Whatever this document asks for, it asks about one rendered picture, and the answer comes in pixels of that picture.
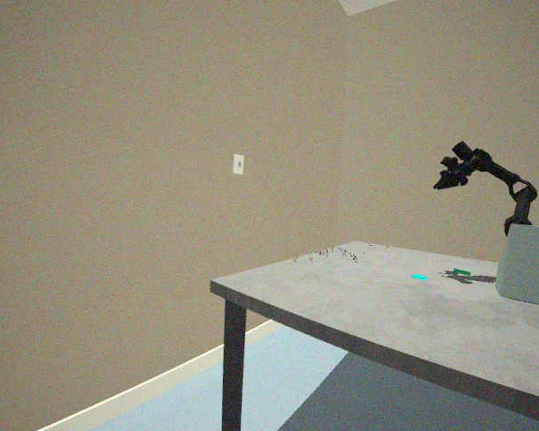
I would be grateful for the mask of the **green rectangular post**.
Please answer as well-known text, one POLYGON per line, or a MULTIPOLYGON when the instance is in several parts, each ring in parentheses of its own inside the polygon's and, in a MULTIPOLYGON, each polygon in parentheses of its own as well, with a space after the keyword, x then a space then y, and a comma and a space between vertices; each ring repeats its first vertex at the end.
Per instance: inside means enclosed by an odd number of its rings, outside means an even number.
POLYGON ((469 271, 469 270, 462 270, 462 269, 459 269, 459 268, 454 268, 454 272, 455 272, 455 273, 461 273, 461 274, 464 274, 464 275, 467 275, 467 276, 470 276, 470 275, 471 275, 471 271, 469 271))

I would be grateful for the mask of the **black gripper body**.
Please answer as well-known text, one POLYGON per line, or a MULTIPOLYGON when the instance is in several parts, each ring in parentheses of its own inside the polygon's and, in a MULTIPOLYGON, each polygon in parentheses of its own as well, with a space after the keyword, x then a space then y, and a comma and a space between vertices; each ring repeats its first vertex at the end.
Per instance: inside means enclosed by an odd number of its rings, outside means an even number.
POLYGON ((473 171, 472 171, 472 169, 471 169, 471 167, 470 167, 470 165, 468 163, 462 162, 461 165, 462 166, 460 166, 460 168, 455 172, 452 171, 453 169, 450 170, 451 172, 449 172, 448 170, 443 170, 443 171, 440 172, 440 175, 441 175, 441 173, 444 173, 444 175, 447 178, 448 174, 452 173, 453 177, 455 178, 457 183, 460 183, 460 185, 462 185, 462 186, 464 184, 466 185, 468 183, 468 179, 466 177, 471 176, 472 175, 471 173, 473 171))

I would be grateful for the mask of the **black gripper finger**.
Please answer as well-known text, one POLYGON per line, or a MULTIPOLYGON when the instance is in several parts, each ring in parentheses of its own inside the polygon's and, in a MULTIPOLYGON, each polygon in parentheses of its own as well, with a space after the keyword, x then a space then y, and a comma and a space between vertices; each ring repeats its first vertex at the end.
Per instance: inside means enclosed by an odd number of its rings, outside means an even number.
POLYGON ((449 189, 449 188, 453 188, 453 187, 456 187, 456 186, 459 186, 459 184, 456 182, 455 178, 453 177, 453 174, 452 173, 449 173, 448 176, 447 176, 447 179, 445 181, 443 181, 442 184, 440 184, 437 189, 449 189))
POLYGON ((436 185, 433 186, 434 189, 436 189, 440 184, 443 183, 443 181, 446 180, 446 176, 444 175, 444 173, 441 173, 441 178, 440 180, 438 181, 438 183, 436 185))

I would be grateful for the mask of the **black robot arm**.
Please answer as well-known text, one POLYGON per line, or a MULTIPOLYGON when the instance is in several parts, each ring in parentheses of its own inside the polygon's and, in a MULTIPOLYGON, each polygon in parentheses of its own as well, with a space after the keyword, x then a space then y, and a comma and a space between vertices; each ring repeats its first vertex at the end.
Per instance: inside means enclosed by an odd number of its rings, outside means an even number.
MULTIPOLYGON (((537 198, 537 190, 530 182, 520 179, 518 174, 509 172, 492 161, 490 154, 484 150, 479 148, 474 149, 474 151, 471 150, 464 141, 456 144, 456 146, 452 148, 452 151, 460 160, 468 163, 473 172, 476 170, 479 172, 489 172, 500 180, 505 181, 508 185, 509 194, 517 202, 517 205, 515 207, 514 215, 505 220, 504 232, 506 237, 508 237, 508 231, 511 224, 532 225, 527 218, 531 203, 537 198), (513 184, 516 184, 518 181, 525 183, 527 187, 524 187, 515 194, 513 184)), ((458 164, 458 158, 445 157, 441 164, 444 164, 449 171, 453 169, 452 171, 455 172, 462 166, 462 163, 458 164)))

